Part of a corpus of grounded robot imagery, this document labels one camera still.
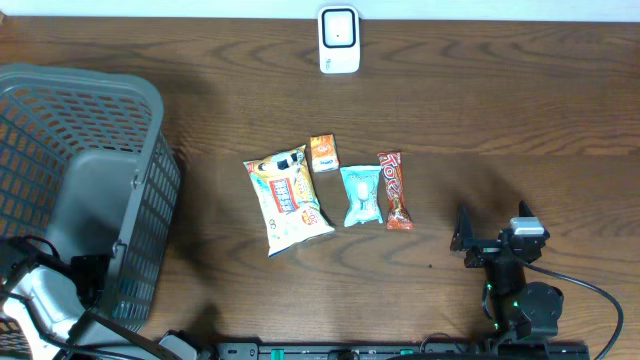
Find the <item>red chocolate bar wrapper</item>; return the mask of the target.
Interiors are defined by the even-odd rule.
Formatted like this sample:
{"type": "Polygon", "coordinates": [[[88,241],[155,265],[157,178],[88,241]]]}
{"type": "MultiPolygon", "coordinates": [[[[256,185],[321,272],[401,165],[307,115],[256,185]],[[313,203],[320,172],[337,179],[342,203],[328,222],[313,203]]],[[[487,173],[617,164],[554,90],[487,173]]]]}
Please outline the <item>red chocolate bar wrapper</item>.
{"type": "Polygon", "coordinates": [[[414,222],[404,198],[401,153],[399,151],[381,152],[377,157],[389,202],[386,227],[388,230],[413,230],[414,222]]]}

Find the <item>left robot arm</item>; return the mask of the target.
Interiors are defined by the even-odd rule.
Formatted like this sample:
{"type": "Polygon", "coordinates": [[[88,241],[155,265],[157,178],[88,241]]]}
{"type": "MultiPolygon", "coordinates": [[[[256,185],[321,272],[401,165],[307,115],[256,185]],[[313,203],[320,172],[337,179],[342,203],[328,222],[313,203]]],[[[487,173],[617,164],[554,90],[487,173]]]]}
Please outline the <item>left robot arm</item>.
{"type": "Polygon", "coordinates": [[[80,301],[73,269],[31,236],[1,240],[1,313],[17,323],[26,350],[1,345],[1,357],[29,359],[207,359],[181,332],[149,340],[80,301]]]}

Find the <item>teal snack packet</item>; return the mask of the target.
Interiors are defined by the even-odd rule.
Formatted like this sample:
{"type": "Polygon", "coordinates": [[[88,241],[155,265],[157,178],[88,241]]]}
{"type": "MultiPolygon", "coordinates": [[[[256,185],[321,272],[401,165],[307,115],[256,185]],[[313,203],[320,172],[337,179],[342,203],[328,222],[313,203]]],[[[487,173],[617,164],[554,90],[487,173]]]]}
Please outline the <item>teal snack packet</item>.
{"type": "Polygon", "coordinates": [[[378,204],[379,165],[341,167],[340,173],[349,200],[344,226],[351,227],[371,221],[384,222],[378,204]]]}

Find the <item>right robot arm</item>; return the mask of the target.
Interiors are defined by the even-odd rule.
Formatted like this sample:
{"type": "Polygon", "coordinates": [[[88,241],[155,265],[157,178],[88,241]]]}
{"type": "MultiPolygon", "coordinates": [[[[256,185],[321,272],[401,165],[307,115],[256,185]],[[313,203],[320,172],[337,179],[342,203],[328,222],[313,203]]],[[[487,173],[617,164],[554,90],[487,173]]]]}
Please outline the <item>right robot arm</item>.
{"type": "Polygon", "coordinates": [[[509,340],[547,340],[558,334],[562,291],[525,276],[525,267],[541,257],[549,238],[525,202],[494,239],[477,238],[466,208],[458,210],[450,249],[465,254],[467,268],[484,270],[483,310],[509,340]]]}

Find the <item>yellow snack bag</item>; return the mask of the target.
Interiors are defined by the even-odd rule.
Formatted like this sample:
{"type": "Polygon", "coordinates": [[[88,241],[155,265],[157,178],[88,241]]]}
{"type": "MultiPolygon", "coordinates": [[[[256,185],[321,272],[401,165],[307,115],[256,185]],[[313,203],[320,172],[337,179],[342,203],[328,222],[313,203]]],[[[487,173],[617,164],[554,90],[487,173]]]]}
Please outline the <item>yellow snack bag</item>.
{"type": "Polygon", "coordinates": [[[321,212],[306,146],[244,161],[266,226],[268,256],[335,231],[321,212]]]}

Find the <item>small orange box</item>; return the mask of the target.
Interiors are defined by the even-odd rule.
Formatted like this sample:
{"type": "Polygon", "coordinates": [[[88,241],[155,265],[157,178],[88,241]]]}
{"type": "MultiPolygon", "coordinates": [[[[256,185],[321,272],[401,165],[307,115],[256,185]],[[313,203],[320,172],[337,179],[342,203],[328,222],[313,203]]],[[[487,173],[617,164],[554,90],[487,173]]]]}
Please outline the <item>small orange box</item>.
{"type": "Polygon", "coordinates": [[[333,134],[310,138],[312,169],[315,173],[337,170],[339,159],[333,134]]]}

